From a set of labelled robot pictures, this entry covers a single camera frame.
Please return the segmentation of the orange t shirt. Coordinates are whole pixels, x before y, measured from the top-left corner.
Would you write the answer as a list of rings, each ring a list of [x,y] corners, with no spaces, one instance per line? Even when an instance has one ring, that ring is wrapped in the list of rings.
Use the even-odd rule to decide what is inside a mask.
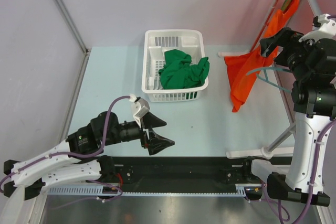
[[[272,37],[284,28],[289,18],[291,18],[297,11],[299,1],[300,0],[286,0],[288,3],[287,8],[278,9],[275,12],[266,27],[264,38]],[[240,56],[226,56],[224,58],[230,85],[230,100],[233,105],[232,112],[238,112],[240,107],[245,104],[257,79],[255,73],[247,73],[256,68],[271,66],[277,53],[278,48],[276,48],[269,57],[264,58],[261,56],[261,47],[258,46],[252,52],[247,54]]]

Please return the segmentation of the green plastic hanger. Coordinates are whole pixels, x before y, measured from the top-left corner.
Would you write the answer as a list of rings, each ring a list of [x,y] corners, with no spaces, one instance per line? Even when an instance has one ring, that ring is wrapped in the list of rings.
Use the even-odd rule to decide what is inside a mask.
[[[284,13],[288,8],[289,5],[291,4],[292,0],[285,0],[282,4],[281,11]]]

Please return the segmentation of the green t shirt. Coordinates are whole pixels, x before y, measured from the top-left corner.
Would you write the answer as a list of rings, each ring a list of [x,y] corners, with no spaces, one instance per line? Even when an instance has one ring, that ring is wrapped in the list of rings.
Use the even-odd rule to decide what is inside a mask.
[[[166,51],[164,57],[164,67],[158,71],[163,89],[189,89],[205,84],[210,69],[208,57],[193,64],[191,55],[178,49]]]

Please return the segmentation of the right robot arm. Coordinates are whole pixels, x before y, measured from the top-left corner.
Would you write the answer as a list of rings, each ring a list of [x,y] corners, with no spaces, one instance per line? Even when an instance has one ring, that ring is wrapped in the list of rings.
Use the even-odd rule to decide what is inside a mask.
[[[295,81],[291,91],[295,112],[295,146],[289,170],[284,174],[263,158],[253,158],[242,169],[243,179],[267,184],[270,198],[317,206],[329,206],[323,191],[322,170],[330,126],[335,122],[335,40],[323,36],[304,40],[291,28],[260,41],[261,55],[287,67]]]

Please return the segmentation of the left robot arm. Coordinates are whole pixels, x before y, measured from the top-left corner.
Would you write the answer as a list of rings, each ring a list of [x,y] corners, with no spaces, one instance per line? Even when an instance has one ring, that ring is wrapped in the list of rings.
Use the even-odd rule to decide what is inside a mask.
[[[103,153],[105,147],[138,140],[149,155],[156,155],[175,144],[155,132],[155,128],[166,125],[150,112],[143,98],[134,94],[118,97],[107,111],[50,150],[27,161],[5,161],[1,194],[11,197],[22,187],[24,200],[29,200],[62,184],[86,181],[107,186],[114,180],[120,183],[122,178],[113,158]]]

